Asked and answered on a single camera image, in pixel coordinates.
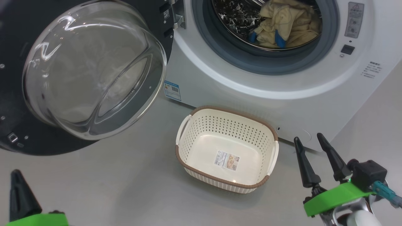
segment button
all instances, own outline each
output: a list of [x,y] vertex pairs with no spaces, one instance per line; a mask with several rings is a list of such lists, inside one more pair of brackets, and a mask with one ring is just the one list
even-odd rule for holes
[[7,137],[11,141],[11,143],[14,143],[18,140],[17,135],[15,135],[14,133],[10,133]]
[[355,50],[355,48],[353,46],[343,45],[343,48],[342,48],[342,50],[340,52],[344,53],[344,54],[351,55],[353,50]]

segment laundry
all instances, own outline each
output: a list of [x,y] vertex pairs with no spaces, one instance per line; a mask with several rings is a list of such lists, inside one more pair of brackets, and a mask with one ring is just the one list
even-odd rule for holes
[[321,33],[321,20],[314,9],[296,0],[270,0],[261,6],[260,15],[266,19],[254,32],[265,47],[296,47]]

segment brown basket rim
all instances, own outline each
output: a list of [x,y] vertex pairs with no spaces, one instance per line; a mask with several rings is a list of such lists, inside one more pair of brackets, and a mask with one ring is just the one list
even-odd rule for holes
[[239,113],[239,112],[236,112],[236,111],[233,111],[233,110],[229,110],[229,109],[225,109],[225,108],[221,108],[221,107],[209,106],[209,105],[201,106],[201,107],[198,107],[198,108],[194,109],[190,113],[190,115],[194,115],[196,112],[204,110],[204,109],[212,109],[212,110],[217,110],[217,111],[224,111],[224,112],[227,112],[227,113],[231,113],[231,114],[234,114],[234,115],[239,115],[239,116],[251,119],[253,121],[256,121],[258,123],[261,123],[261,124],[265,125],[266,127],[268,127],[269,130],[271,130],[272,134],[274,135],[274,140],[278,141],[278,134],[276,133],[275,129],[271,125],[269,125],[267,122],[255,117],[255,116],[252,116],[252,115],[247,115],[247,114]]
[[[274,136],[274,140],[275,140],[275,141],[278,141],[278,134],[276,133],[276,131],[274,130],[274,128],[273,128],[271,125],[269,125],[267,122],[265,122],[265,121],[263,121],[263,120],[261,120],[261,119],[259,119],[259,118],[256,118],[256,117],[254,117],[254,116],[251,116],[251,115],[246,115],[246,114],[242,114],[242,113],[239,113],[239,112],[236,112],[236,111],[233,111],[233,110],[229,110],[229,109],[225,109],[225,108],[221,108],[221,107],[215,107],[215,106],[201,106],[201,107],[198,107],[198,108],[194,109],[194,110],[190,113],[190,115],[194,115],[196,112],[198,112],[198,111],[200,111],[200,110],[204,110],[204,109],[212,109],[212,110],[224,111],[224,112],[227,112],[227,113],[239,115],[239,116],[242,116],[242,117],[251,119],[251,120],[253,120],[253,121],[259,122],[259,123],[265,125],[266,127],[268,127],[269,130],[271,130],[271,132],[272,132],[272,134],[273,134],[273,136]],[[262,185],[268,180],[268,178],[269,178],[268,175],[265,175],[265,177],[264,177],[260,182],[258,182],[258,183],[256,183],[256,184],[253,184],[253,185],[244,185],[244,184],[239,184],[239,183],[235,183],[235,182],[232,182],[232,181],[223,180],[223,179],[221,179],[221,178],[214,177],[214,176],[212,176],[212,175],[209,175],[209,174],[207,174],[207,173],[204,173],[204,172],[202,172],[202,171],[199,171],[199,170],[197,170],[197,169],[195,169],[195,168],[193,168],[193,167],[187,165],[187,164],[184,163],[183,160],[180,158],[180,154],[179,154],[179,152],[178,152],[178,145],[176,145],[176,148],[175,148],[175,149],[176,149],[176,157],[177,157],[177,160],[180,162],[180,164],[181,164],[183,167],[185,167],[185,168],[187,168],[187,169],[189,169],[189,170],[191,170],[191,171],[193,171],[193,172],[195,172],[195,173],[198,173],[198,174],[200,174],[200,175],[202,175],[202,176],[204,176],[204,177],[207,177],[207,178],[209,178],[209,179],[211,179],[211,180],[219,181],[219,182],[221,182],[221,183],[225,183],[225,184],[228,184],[228,185],[232,185],[232,186],[240,187],[240,188],[244,188],[244,189],[253,189],[253,188],[258,188],[258,187],[262,186]]]

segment white basket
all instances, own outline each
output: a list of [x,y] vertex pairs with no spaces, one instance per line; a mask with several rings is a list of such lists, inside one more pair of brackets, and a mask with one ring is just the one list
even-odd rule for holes
[[191,112],[176,137],[176,156],[191,176],[243,194],[268,180],[278,151],[278,136],[268,123],[211,106]]

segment washing machine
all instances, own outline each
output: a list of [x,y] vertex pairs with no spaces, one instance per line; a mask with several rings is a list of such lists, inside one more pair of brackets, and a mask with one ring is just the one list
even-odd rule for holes
[[217,1],[2,1],[0,148],[81,149],[132,126],[163,90],[320,150],[315,134],[332,140],[401,59],[398,1],[305,0],[320,34],[284,49],[247,42]]
[[217,1],[184,1],[185,29],[174,34],[166,96],[251,113],[280,138],[298,136],[313,150],[321,151],[316,134],[331,141],[401,60],[402,31],[392,26],[402,21],[400,1],[316,0],[321,34],[279,51],[233,35]]

